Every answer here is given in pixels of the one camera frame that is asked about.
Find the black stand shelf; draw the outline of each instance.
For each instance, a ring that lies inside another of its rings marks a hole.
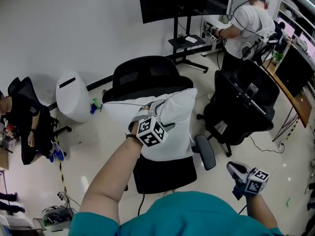
[[[199,36],[197,35],[190,35],[190,23],[191,23],[191,16],[187,16],[187,24],[186,24],[186,36],[191,36],[195,39],[197,39],[197,41],[195,43],[191,43],[190,41],[185,41],[185,43],[183,44],[179,44],[176,40],[177,38],[177,33],[178,33],[178,17],[174,18],[174,38],[170,39],[168,42],[173,46],[173,62],[178,65],[178,64],[188,64],[188,65],[192,65],[192,66],[196,66],[198,68],[203,69],[204,73],[208,72],[208,67],[204,66],[204,65],[200,65],[194,62],[191,62],[190,60],[186,59],[187,57],[187,48],[193,47],[193,46],[197,46],[197,45],[202,45],[205,44],[206,42],[201,39]],[[180,61],[176,61],[176,53],[177,50],[180,49],[184,49],[183,51],[183,58]]]

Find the white pillow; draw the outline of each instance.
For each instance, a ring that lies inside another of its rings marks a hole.
[[[164,94],[159,97],[145,97],[135,100],[111,101],[103,104],[110,117],[128,134],[128,126],[142,106],[160,99],[166,100],[157,108],[161,122],[176,125],[168,131],[168,137],[162,144],[152,147],[143,146],[141,153],[152,161],[171,161],[193,155],[189,140],[190,116],[195,103],[197,89],[189,88],[181,92]]]

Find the blue sneaker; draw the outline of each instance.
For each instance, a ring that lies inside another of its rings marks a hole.
[[[64,152],[59,147],[59,145],[56,142],[53,142],[53,145],[55,146],[54,154],[55,156],[60,160],[64,161]]]
[[[51,163],[53,163],[55,161],[55,155],[53,153],[50,153],[48,159]]]

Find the black office chair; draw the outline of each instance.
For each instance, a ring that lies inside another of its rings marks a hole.
[[[103,103],[179,92],[193,87],[189,78],[180,76],[168,58],[147,56],[119,65],[113,75],[113,88]],[[213,150],[205,136],[197,136],[194,152],[199,152],[206,170],[216,165]],[[133,175],[138,193],[160,193],[185,186],[197,179],[192,157],[155,162],[140,155]]]
[[[67,130],[68,132],[72,131],[71,127],[69,127],[69,126],[65,126],[61,129],[53,131],[54,127],[57,127],[59,121],[57,119],[51,117],[48,107],[42,105],[39,102],[39,100],[36,96],[36,93],[34,91],[32,81],[29,77],[26,77],[22,81],[20,81],[20,79],[17,77],[11,82],[11,84],[8,87],[8,95],[11,96],[11,95],[16,94],[16,93],[24,95],[28,99],[32,99],[36,102],[36,104],[38,105],[38,107],[40,109],[39,121],[41,119],[49,120],[48,122],[50,123],[51,128],[47,129],[47,130],[49,130],[51,132],[49,132],[49,134],[47,134],[47,135],[51,136],[52,140],[55,136],[58,136],[59,134],[61,134],[65,130]]]
[[[239,145],[253,132],[268,131],[274,126],[273,106],[279,88],[256,64],[247,60],[232,74],[215,73],[215,96],[197,119],[204,119],[206,129],[226,144],[228,157],[232,155],[230,145]],[[221,134],[215,126],[224,121],[226,129]]]

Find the floor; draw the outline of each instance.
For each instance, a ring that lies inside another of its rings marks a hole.
[[[191,115],[190,131],[192,135],[209,134],[204,129],[202,120],[196,120],[197,113],[202,113],[203,108],[209,103],[207,94],[214,91],[214,73],[218,69],[217,55],[207,57],[194,55],[190,60],[209,67],[207,74],[188,65],[179,65],[181,75],[192,79],[198,89],[195,107]],[[111,88],[111,84],[104,85],[90,92],[91,99],[97,97],[101,100],[102,91]],[[278,149],[278,142],[272,142],[277,130],[284,121],[290,110],[290,103],[281,92],[275,104],[276,115],[274,118],[275,128],[270,132],[252,134],[255,143],[262,149]],[[125,139],[123,131],[109,118],[105,111],[95,113],[92,118],[84,123],[71,122],[62,114],[58,119],[63,125],[70,125],[72,132],[60,136],[61,146],[68,152],[67,159],[63,162],[63,175],[68,194],[81,203],[85,191],[94,176],[108,160],[115,149]],[[315,127],[314,115],[310,118],[310,124]],[[306,210],[309,195],[304,195],[304,190],[309,181],[312,171],[310,160],[314,158],[314,135],[308,126],[304,128],[298,123],[292,135],[284,141],[285,152],[261,152],[257,149],[250,138],[243,143],[232,147],[233,155],[227,158],[224,154],[226,148],[215,139],[210,143],[216,154],[217,165],[210,171],[205,171],[198,154],[194,156],[197,171],[197,181],[177,189],[176,191],[201,191],[214,194],[227,201],[236,211],[240,211],[245,205],[245,200],[237,201],[232,194],[234,181],[226,170],[229,161],[240,161],[251,167],[264,169],[271,174],[270,180],[262,192],[266,203],[275,215],[280,230],[284,234],[301,235],[308,219],[313,212]],[[26,209],[25,217],[32,224],[32,218],[40,218],[41,212],[46,207],[61,205],[57,193],[63,190],[58,163],[51,164],[47,159],[40,158],[29,166],[23,166],[20,156],[20,146],[17,146],[9,158],[10,170],[5,172],[8,192],[18,192],[20,204]],[[142,195],[136,191],[133,177],[129,183],[129,190],[124,193],[119,204],[121,222],[130,220],[137,215]],[[141,208],[144,213],[153,202],[161,198],[163,194],[146,195]],[[76,210],[78,205],[71,203]]]

